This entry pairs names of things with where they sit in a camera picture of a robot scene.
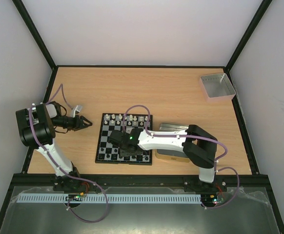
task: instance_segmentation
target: wooden tabletop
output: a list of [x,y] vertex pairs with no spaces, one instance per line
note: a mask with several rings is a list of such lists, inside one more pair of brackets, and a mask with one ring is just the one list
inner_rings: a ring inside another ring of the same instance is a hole
[[[56,134],[56,142],[81,174],[198,175],[193,163],[165,161],[155,157],[153,165],[95,163],[102,113],[124,113],[142,104],[153,115],[153,130],[161,122],[196,124],[228,147],[218,168],[231,166],[241,175],[250,175],[241,133],[231,101],[205,102],[198,80],[201,75],[222,73],[216,68],[94,68],[60,67],[51,96],[63,83],[71,105],[83,106],[80,115],[93,126],[67,134]],[[61,93],[56,102],[65,105]],[[130,113],[144,114],[136,108]],[[223,153],[218,146],[216,156]],[[47,160],[34,152],[28,173],[54,173]],[[219,174],[234,174],[224,170]]]

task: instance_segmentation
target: purple cable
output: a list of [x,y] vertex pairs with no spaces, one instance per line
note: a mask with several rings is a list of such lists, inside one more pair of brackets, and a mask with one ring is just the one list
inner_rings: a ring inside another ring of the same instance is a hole
[[238,172],[237,172],[233,167],[223,167],[223,168],[219,169],[218,172],[223,171],[223,170],[225,170],[225,169],[231,169],[231,170],[233,170],[233,171],[235,172],[236,177],[237,177],[237,179],[238,179],[236,191],[235,191],[234,195],[233,195],[226,203],[224,203],[224,204],[222,204],[222,205],[220,205],[220,206],[206,207],[206,206],[202,203],[202,206],[203,206],[206,210],[213,210],[213,209],[217,209],[217,208],[226,206],[227,204],[229,204],[229,203],[236,197],[236,195],[237,195],[238,192],[239,192],[240,178],[239,178]]
[[72,110],[73,107],[71,105],[69,105],[69,103],[66,101],[65,95],[64,95],[64,89],[63,89],[63,84],[60,84],[59,88],[57,89],[57,91],[55,92],[55,94],[51,97],[51,99],[48,100],[48,102],[46,103],[49,104],[54,98],[55,96],[58,94],[59,90],[62,89],[62,95],[63,95],[63,99],[65,101],[65,103],[67,104],[67,106]]
[[106,201],[106,208],[105,208],[104,214],[101,216],[101,218],[99,218],[99,219],[97,219],[97,220],[94,220],[94,221],[86,220],[86,219],[83,219],[83,218],[79,217],[79,216],[70,208],[70,206],[69,206],[69,203],[70,203],[71,200],[69,200],[69,201],[67,202],[67,208],[70,210],[70,212],[71,212],[78,220],[80,220],[80,221],[82,221],[82,222],[85,222],[85,223],[97,223],[97,222],[100,222],[101,220],[103,220],[103,219],[108,215],[108,212],[109,212],[108,198],[107,198],[107,195],[106,195],[105,190],[104,190],[100,185],[98,185],[96,182],[94,182],[94,181],[91,181],[91,180],[89,180],[89,179],[84,179],[84,178],[78,178],[78,177],[71,176],[70,174],[68,174],[66,171],[64,171],[64,170],[57,164],[57,162],[53,159],[53,157],[51,156],[51,154],[49,153],[49,151],[39,142],[39,140],[38,140],[38,138],[37,138],[37,135],[36,135],[35,129],[34,129],[33,120],[32,120],[32,118],[31,118],[31,116],[32,116],[32,108],[33,108],[33,107],[30,107],[30,108],[29,108],[29,125],[30,125],[31,132],[32,132],[32,134],[33,134],[33,137],[34,137],[34,139],[35,139],[35,142],[36,142],[40,147],[42,147],[43,150],[47,151],[47,154],[48,154],[50,160],[53,162],[53,164],[54,164],[57,168],[59,168],[59,170],[60,170],[64,175],[66,175],[67,177],[69,177],[69,178],[71,178],[71,179],[82,180],[82,181],[85,181],[85,182],[88,182],[88,183],[91,183],[91,184],[97,186],[97,187],[102,191],[102,193],[103,193],[103,195],[104,195],[104,197],[105,197],[105,201]]
[[[125,113],[124,113],[124,117],[123,117],[123,120],[122,120],[122,131],[125,132],[126,131],[126,128],[125,128],[125,125],[124,125],[124,120],[128,114],[128,112],[135,108],[135,107],[143,107],[144,109],[146,109],[147,111],[147,115],[148,115],[148,118],[147,118],[147,121],[146,121],[146,124],[145,124],[145,131],[146,133],[151,136],[151,133],[149,132],[149,130],[147,129],[148,127],[148,124],[149,124],[149,121],[150,121],[150,117],[151,117],[151,113],[150,113],[150,110],[146,107],[146,106],[143,106],[143,105],[134,105],[132,107],[130,107]],[[176,137],[177,135],[160,135],[160,134],[153,134],[153,137]],[[215,171],[216,171],[216,165],[217,165],[217,160],[224,157],[227,153],[228,153],[228,148],[221,142],[217,141],[217,140],[213,140],[213,139],[210,139],[210,138],[206,138],[206,137],[202,137],[202,136],[193,136],[193,135],[179,135],[179,137],[189,137],[189,138],[193,138],[193,139],[201,139],[201,140],[207,140],[207,141],[210,141],[210,142],[213,142],[213,143],[216,143],[218,145],[221,145],[223,148],[224,148],[224,153],[218,157],[215,158]]]

